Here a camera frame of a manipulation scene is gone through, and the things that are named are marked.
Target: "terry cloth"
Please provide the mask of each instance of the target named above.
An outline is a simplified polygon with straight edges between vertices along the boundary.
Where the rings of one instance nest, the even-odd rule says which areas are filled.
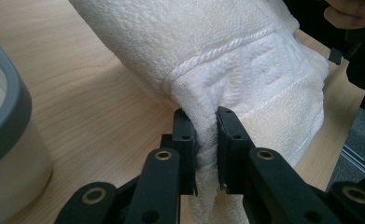
[[[241,196],[219,190],[217,119],[233,110],[257,147],[292,166],[323,121],[325,58],[293,36],[281,0],[70,0],[154,99],[181,107],[200,149],[198,223],[246,223]]]

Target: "light wood surface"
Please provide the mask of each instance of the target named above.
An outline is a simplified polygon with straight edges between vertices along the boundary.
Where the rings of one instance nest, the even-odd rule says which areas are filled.
[[[299,33],[311,48],[328,49]],[[43,194],[8,223],[53,223],[72,194],[93,181],[119,187],[172,129],[170,106],[149,99],[67,0],[0,0],[0,45],[34,102],[33,120],[54,161]],[[332,66],[325,122],[297,171],[324,189],[364,91]],[[183,198],[182,223],[191,223]]]

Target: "finger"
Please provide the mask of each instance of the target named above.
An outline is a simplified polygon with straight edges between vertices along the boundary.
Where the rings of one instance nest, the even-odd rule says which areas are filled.
[[[365,27],[365,18],[343,14],[333,7],[327,7],[325,9],[324,17],[333,26],[339,29],[358,29]]]
[[[326,0],[332,7],[345,15],[365,18],[365,0]]]

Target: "white bowl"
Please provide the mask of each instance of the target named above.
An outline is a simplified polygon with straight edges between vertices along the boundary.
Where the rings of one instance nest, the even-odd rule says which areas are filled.
[[[0,223],[38,197],[51,173],[31,112],[30,93],[0,48]]]

